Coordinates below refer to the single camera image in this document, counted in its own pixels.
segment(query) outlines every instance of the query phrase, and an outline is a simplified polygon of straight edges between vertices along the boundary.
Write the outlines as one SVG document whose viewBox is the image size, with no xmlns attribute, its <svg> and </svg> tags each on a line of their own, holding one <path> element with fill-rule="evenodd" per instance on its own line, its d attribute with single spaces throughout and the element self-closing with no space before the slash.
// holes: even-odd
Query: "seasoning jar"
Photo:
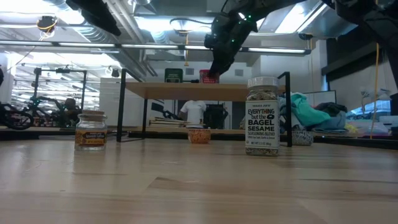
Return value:
<svg viewBox="0 0 398 224">
<path fill-rule="evenodd" d="M 83 110 L 76 125 L 75 150 L 100 151 L 106 147 L 108 127 L 103 111 Z"/>
<path fill-rule="evenodd" d="M 248 82 L 246 98 L 246 154 L 278 156 L 279 102 L 278 79 L 257 77 Z"/>
</svg>

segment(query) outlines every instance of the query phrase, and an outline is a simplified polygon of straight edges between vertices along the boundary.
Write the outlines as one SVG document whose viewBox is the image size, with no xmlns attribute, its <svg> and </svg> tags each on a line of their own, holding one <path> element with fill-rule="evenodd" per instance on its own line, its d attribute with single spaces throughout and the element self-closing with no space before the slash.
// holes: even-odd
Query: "black metal frame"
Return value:
<svg viewBox="0 0 398 224">
<path fill-rule="evenodd" d="M 35 68 L 35 90 L 33 92 L 33 97 L 37 97 L 37 89 L 39 88 L 39 77 L 42 75 L 42 72 L 57 72 L 54 69 L 42 69 L 40 67 Z M 83 73 L 83 89 L 81 93 L 81 105 L 80 108 L 83 109 L 85 105 L 85 91 L 86 91 L 86 84 L 87 84 L 87 70 L 69 70 L 69 72 L 81 72 Z"/>
<path fill-rule="evenodd" d="M 120 96 L 119 96 L 119 113 L 118 113 L 118 128 L 116 133 L 116 141 L 117 142 L 128 142 L 128 141 L 138 141 L 143 140 L 147 137 L 147 112 L 148 112 L 148 99 L 144 99 L 144 111 L 142 115 L 142 130 L 141 134 L 134 135 L 134 137 L 138 136 L 138 139 L 128 139 L 122 141 L 123 135 L 123 113 L 124 113 L 124 97 L 126 94 L 126 74 L 131 75 L 137 81 L 142 82 L 142 80 L 136 77 L 132 72 L 127 70 L 126 68 L 122 69 L 121 72 L 121 82 L 120 82 Z M 287 147 L 292 147 L 292 102 L 290 99 L 290 72 L 284 72 L 281 74 L 278 79 L 285 77 L 286 82 L 286 107 L 287 107 Z"/>
</svg>

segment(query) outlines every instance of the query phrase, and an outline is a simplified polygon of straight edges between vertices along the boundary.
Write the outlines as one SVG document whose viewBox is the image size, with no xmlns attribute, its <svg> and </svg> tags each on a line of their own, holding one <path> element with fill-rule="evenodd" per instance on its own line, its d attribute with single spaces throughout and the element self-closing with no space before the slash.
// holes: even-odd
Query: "wooden tabletop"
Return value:
<svg viewBox="0 0 398 224">
<path fill-rule="evenodd" d="M 131 92 L 152 100 L 246 101 L 248 87 L 242 84 L 126 83 Z"/>
<path fill-rule="evenodd" d="M 398 220 L 398 151 L 314 144 L 278 158 L 244 142 L 146 139 L 103 152 L 0 142 L 0 223 L 385 224 Z"/>
</svg>

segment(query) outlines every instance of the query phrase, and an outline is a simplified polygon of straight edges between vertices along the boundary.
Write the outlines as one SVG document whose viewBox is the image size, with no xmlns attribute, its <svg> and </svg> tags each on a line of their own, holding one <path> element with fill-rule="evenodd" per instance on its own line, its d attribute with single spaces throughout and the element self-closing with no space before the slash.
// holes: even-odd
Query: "small spice jar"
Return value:
<svg viewBox="0 0 398 224">
<path fill-rule="evenodd" d="M 106 147 L 108 127 L 103 111 L 83 110 L 79 114 L 80 122 L 76 125 L 75 150 L 100 151 Z"/>
<path fill-rule="evenodd" d="M 278 156 L 279 102 L 278 79 L 257 77 L 248 82 L 246 98 L 246 154 Z"/>
</svg>

